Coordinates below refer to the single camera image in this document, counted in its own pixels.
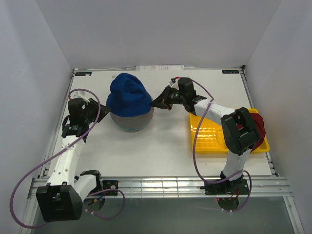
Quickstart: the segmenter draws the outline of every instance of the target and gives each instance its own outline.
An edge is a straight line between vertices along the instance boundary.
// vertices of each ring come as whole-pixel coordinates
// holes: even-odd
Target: black label
[[[239,74],[238,70],[222,70],[223,74]]]
[[[85,76],[90,76],[92,72],[76,72],[75,77],[85,77]]]

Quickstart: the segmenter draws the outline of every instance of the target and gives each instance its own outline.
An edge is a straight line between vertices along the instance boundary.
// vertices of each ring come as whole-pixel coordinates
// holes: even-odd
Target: blue cloth
[[[151,110],[151,96],[141,81],[128,73],[119,74],[111,83],[111,94],[106,106],[120,117],[134,117],[148,113]]]

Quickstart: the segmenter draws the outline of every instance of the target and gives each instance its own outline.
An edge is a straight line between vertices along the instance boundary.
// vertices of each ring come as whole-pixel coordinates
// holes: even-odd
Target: yellow plastic tray
[[[258,113],[257,109],[248,109],[250,113]],[[195,133],[201,117],[190,114],[191,125],[191,144],[193,148]],[[252,154],[268,152],[270,150],[267,137],[265,136],[263,143],[255,149]],[[196,141],[196,153],[199,154],[224,154],[229,149],[226,147],[222,127],[209,120],[204,119],[200,126]]]

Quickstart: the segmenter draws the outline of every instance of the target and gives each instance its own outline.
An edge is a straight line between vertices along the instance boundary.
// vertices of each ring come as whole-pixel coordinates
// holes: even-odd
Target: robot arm
[[[179,78],[177,84],[178,87],[176,79],[172,79],[171,86],[167,86],[160,96],[151,102],[151,106],[171,110],[173,104],[182,104],[187,112],[203,116],[210,105],[205,118],[222,126],[225,143],[229,148],[221,179],[243,170],[249,153],[260,141],[259,131],[249,111],[244,107],[235,110],[211,103],[205,97],[196,94],[190,78]],[[224,182],[223,190],[235,190],[242,178],[243,174],[239,173]]]
[[[68,102],[69,115],[62,125],[62,149],[82,136],[89,124],[95,121],[98,103],[92,98],[73,93]],[[101,105],[100,122],[110,109]],[[103,189],[99,171],[90,170],[80,174],[75,182],[75,172],[79,155],[86,143],[87,136],[58,157],[56,166],[45,186],[38,187],[36,197],[44,221],[78,220],[82,214],[82,203],[90,192]]]

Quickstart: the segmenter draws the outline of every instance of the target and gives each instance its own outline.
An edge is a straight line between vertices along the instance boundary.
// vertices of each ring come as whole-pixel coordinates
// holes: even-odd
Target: metal frame
[[[205,69],[197,67],[184,67],[184,69]],[[244,84],[246,94],[251,107],[254,107],[254,104],[251,100],[251,95],[247,86],[247,80],[244,74],[244,70],[241,68],[236,68],[240,71],[242,82]],[[73,77],[77,71],[131,71],[136,70],[135,67],[129,68],[113,68],[113,69],[90,69],[90,70],[73,70],[72,80],[66,92],[65,98],[67,98],[70,88],[72,86]],[[45,159],[48,159],[52,156],[54,147],[57,140],[57,135],[59,128],[62,122],[62,116],[66,107],[66,99],[63,104],[62,112],[58,120],[54,135],[49,144],[49,149],[45,156]],[[287,178],[279,177],[274,169],[270,153],[267,153],[267,158],[269,166],[272,171],[272,176],[252,176],[253,187],[252,187],[252,197],[284,197],[285,205],[289,213],[289,217],[292,222],[293,229],[296,234],[303,234],[303,228],[293,202],[292,192],[288,184]],[[49,164],[44,165],[41,169],[39,179],[33,179],[31,188],[28,195],[27,207],[24,215],[23,222],[28,225],[32,225],[35,219],[35,215],[38,208],[38,202],[36,199],[36,190],[38,186],[45,185],[47,181],[47,172],[49,170]],[[207,197],[215,198],[215,195],[205,195],[203,190],[200,190],[199,187],[203,185],[203,182],[198,177],[158,177],[158,178],[125,178],[125,177],[115,177],[107,178],[103,177],[102,179],[106,180],[118,180],[119,186],[126,198],[183,198],[183,197]],[[219,179],[218,177],[207,177],[206,179]],[[121,198],[121,195],[118,195],[113,198]],[[30,229],[21,228],[21,234],[29,234]]]

